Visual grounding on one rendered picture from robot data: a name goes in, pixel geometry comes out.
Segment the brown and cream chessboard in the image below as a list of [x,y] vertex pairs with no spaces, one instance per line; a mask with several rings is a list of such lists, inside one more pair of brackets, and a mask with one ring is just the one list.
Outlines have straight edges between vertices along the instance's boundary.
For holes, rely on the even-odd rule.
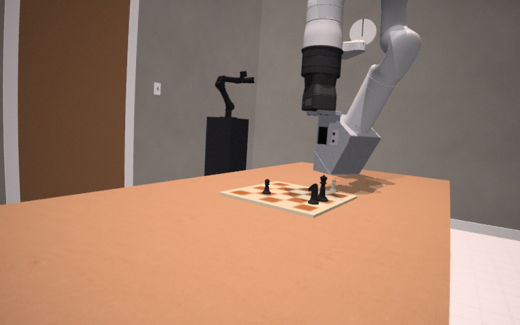
[[269,183],[271,194],[262,194],[265,189],[263,183],[219,192],[219,195],[311,218],[318,217],[357,198],[355,195],[325,190],[328,202],[312,205],[308,204],[311,198],[311,191],[308,191],[308,188],[274,181]]

